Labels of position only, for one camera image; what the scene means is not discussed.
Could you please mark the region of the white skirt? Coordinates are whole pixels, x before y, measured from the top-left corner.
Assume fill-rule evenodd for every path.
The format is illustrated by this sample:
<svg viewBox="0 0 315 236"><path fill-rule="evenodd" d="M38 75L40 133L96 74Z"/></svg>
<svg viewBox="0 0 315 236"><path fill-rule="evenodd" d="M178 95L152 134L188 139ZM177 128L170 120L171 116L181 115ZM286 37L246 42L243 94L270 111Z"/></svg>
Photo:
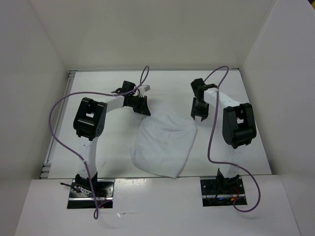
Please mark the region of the white skirt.
<svg viewBox="0 0 315 236"><path fill-rule="evenodd" d="M155 113L139 124L130 148L133 165L160 177L177 178L183 170L197 134L192 118Z"/></svg>

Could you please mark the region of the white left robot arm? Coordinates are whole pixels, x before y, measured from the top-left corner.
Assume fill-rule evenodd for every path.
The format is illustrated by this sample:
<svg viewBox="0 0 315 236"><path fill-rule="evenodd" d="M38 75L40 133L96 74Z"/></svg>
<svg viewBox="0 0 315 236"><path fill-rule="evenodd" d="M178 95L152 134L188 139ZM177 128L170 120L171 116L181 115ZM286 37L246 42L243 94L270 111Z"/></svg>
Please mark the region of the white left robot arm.
<svg viewBox="0 0 315 236"><path fill-rule="evenodd" d="M99 189L96 147L105 128L106 115L122 107L131 107L135 113L141 115L151 115L145 95L109 96L100 101L84 97L81 100L73 122L79 140L79 155L83 158L75 176L75 185L79 186L86 196L95 195Z"/></svg>

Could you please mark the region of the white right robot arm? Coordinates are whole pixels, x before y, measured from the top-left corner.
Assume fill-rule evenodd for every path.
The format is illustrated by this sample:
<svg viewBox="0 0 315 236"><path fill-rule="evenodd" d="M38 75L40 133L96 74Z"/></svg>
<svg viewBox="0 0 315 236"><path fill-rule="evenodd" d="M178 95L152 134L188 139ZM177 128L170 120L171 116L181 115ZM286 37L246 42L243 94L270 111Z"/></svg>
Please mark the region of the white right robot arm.
<svg viewBox="0 0 315 236"><path fill-rule="evenodd" d="M209 107L215 108L214 122L208 144L208 160L219 164L216 175L216 188L221 193L227 193L238 184L240 161L245 146L251 144L256 137L256 124L252 105L240 103L218 89L215 84L205 84L203 79L196 79L191 84L194 94L191 117L200 117L201 121L208 118ZM211 147L215 132L229 147L227 157L214 160Z"/></svg>

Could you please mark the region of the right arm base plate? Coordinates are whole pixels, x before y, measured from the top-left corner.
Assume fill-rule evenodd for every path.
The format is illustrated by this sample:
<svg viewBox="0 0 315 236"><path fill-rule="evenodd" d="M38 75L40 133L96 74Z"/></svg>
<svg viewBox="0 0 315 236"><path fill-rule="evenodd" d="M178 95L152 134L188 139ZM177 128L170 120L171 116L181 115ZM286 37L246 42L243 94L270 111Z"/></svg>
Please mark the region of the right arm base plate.
<svg viewBox="0 0 315 236"><path fill-rule="evenodd" d="M236 206L247 205L245 190L241 179L231 187L219 189L215 177L201 178L200 187L204 207L233 206L234 200L237 200Z"/></svg>

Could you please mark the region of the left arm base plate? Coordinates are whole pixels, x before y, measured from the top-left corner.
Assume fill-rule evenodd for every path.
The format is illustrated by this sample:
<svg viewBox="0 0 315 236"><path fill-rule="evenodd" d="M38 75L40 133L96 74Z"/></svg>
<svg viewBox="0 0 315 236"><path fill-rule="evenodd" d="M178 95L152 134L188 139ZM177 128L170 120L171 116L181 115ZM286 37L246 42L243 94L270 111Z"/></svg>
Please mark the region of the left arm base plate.
<svg viewBox="0 0 315 236"><path fill-rule="evenodd" d="M95 191L96 201L100 208L113 207L114 183L113 179L98 179ZM69 191L67 209L95 209L94 198L91 190L84 189L72 181L74 187Z"/></svg>

